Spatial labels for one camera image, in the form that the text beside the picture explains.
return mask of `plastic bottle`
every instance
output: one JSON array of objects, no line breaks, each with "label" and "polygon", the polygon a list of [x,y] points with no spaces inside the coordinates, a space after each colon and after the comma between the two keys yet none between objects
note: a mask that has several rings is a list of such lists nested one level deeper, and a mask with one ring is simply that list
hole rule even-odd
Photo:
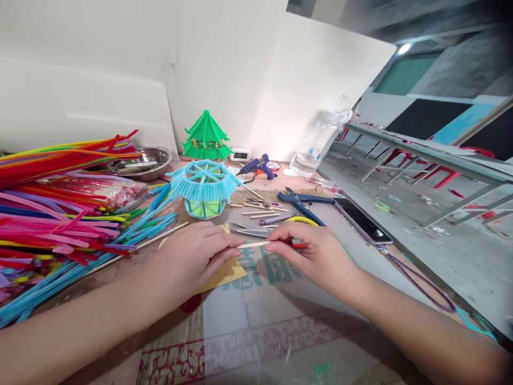
[{"label": "plastic bottle", "polygon": [[321,164],[343,124],[352,116],[352,110],[321,112],[302,141],[299,151],[290,162],[290,170],[306,178],[312,176]]}]

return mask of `metal desk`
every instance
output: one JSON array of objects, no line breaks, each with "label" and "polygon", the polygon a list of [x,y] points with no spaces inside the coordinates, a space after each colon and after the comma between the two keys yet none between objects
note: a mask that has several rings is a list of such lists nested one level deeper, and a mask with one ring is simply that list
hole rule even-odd
[{"label": "metal desk", "polygon": [[[371,151],[367,153],[365,156],[366,158],[370,156],[372,151],[380,144],[384,143],[390,148],[381,156],[379,159],[376,160],[376,162],[371,166],[371,168],[365,173],[362,181],[365,180],[376,168],[387,168],[392,170],[397,170],[397,172],[392,176],[392,178],[387,182],[391,183],[395,179],[397,179],[401,174],[403,174],[405,171],[413,167],[415,164],[415,161],[419,158],[426,159],[432,163],[435,163],[437,165],[445,166],[447,168],[450,168],[451,170],[457,171],[459,173],[462,173],[463,175],[468,176],[469,178],[472,178],[474,180],[483,182],[488,184],[486,187],[480,189],[479,191],[476,191],[474,194],[470,195],[469,197],[461,200],[460,202],[452,205],[448,209],[444,210],[438,215],[435,215],[434,217],[430,218],[429,220],[425,222],[420,222],[419,224],[421,226],[430,226],[432,224],[435,224],[436,222],[448,217],[452,213],[458,210],[465,210],[465,211],[472,211],[470,214],[466,215],[465,217],[458,219],[454,222],[451,222],[453,225],[460,225],[462,223],[465,223],[466,221],[475,218],[479,216],[481,213],[496,209],[496,207],[499,207],[505,203],[508,203],[510,201],[513,201],[513,194],[510,194],[496,202],[490,203],[487,205],[484,209],[471,209],[467,210],[464,209],[465,206],[471,204],[475,200],[484,197],[485,195],[491,193],[492,191],[497,190],[501,186],[505,184],[513,184],[513,175],[508,174],[506,172],[501,172],[498,170],[494,170],[492,168],[486,167],[482,164],[478,164],[473,162],[471,159],[471,156],[456,156],[450,153],[446,153],[443,151],[435,150],[433,148],[427,147],[429,143],[426,141],[426,145],[420,145],[418,143],[405,143],[402,138],[400,137],[394,137],[393,134],[387,133],[382,130],[377,130],[375,128],[369,128],[367,126],[358,125],[354,123],[347,123],[345,125],[344,131],[351,129],[353,131],[356,131],[359,135],[356,141],[351,145],[349,150],[346,152],[346,155],[349,154],[349,152],[355,147],[356,142],[363,136],[368,136],[373,138],[378,142]],[[410,159],[404,166],[404,168],[397,168],[397,167],[385,167],[381,166],[381,163],[387,159],[387,157],[392,153],[392,151],[397,148],[400,150],[404,150],[407,152],[412,153],[415,155],[412,159]],[[420,171],[424,172],[425,174],[414,180],[411,184],[419,183],[421,180],[427,178],[429,175],[431,175],[436,170],[436,167],[434,167],[430,171]],[[485,220],[483,223],[489,223],[494,220],[497,220],[499,218],[503,218],[508,214],[511,214],[513,212],[513,208],[510,209],[499,209],[497,211],[501,211],[499,215],[496,217],[490,218]]]}]

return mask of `hand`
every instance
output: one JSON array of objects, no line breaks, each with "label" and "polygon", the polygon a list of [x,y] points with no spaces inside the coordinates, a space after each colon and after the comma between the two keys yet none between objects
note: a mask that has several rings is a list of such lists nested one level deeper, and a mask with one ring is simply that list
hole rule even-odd
[{"label": "hand", "polygon": [[[307,248],[295,251],[291,247],[293,238],[303,241]],[[330,229],[286,222],[276,227],[267,240],[271,241],[265,246],[268,252],[285,257],[315,284],[344,302],[348,300],[361,270]]]},{"label": "hand", "polygon": [[136,273],[141,312],[163,317],[197,293],[212,274],[231,258],[244,240],[210,221],[174,233]]}]

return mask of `window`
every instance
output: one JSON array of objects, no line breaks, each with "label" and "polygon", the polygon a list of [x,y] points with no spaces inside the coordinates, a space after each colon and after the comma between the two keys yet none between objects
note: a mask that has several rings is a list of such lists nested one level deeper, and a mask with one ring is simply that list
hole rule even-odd
[{"label": "window", "polygon": [[374,92],[406,96],[429,68],[437,61],[440,53],[414,55],[398,58],[379,82]]}]

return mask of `ceiling light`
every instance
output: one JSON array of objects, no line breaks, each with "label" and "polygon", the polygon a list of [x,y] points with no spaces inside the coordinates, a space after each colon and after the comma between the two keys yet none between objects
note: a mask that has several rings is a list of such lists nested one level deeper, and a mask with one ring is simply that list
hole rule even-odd
[{"label": "ceiling light", "polygon": [[406,51],[408,51],[409,49],[411,48],[411,44],[408,43],[408,44],[405,44],[403,45],[401,48],[399,48],[399,52],[397,52],[399,55],[402,55],[403,53],[405,53]]}]

